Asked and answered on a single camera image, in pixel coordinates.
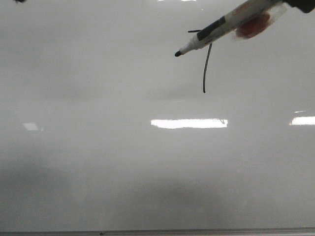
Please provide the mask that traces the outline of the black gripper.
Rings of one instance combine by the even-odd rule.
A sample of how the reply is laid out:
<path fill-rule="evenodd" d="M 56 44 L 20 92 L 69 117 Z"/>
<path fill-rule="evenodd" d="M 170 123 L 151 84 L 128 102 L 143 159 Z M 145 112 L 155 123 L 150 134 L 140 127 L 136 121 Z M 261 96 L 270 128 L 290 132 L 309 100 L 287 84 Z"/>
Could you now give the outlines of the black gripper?
<path fill-rule="evenodd" d="M 315 0 L 283 0 L 292 8 L 298 8 L 303 13 L 310 13 L 315 9 Z M 234 30 L 233 40 L 248 40 L 264 32 L 287 11 L 284 4 L 277 4 L 269 10 L 259 14 Z"/>

